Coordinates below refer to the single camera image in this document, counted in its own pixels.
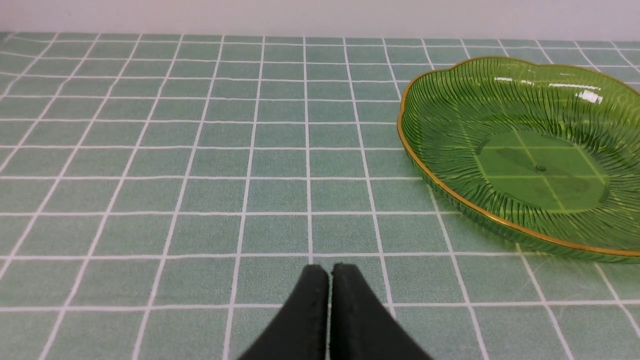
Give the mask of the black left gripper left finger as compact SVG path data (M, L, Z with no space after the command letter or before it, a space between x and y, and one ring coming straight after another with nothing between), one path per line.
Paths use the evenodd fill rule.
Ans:
M240 360L324 360L327 346L329 276L307 264L294 289Z

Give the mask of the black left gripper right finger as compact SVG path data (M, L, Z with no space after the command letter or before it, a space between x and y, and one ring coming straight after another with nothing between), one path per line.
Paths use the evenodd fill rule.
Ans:
M378 300L358 266L333 266L332 360L430 360Z

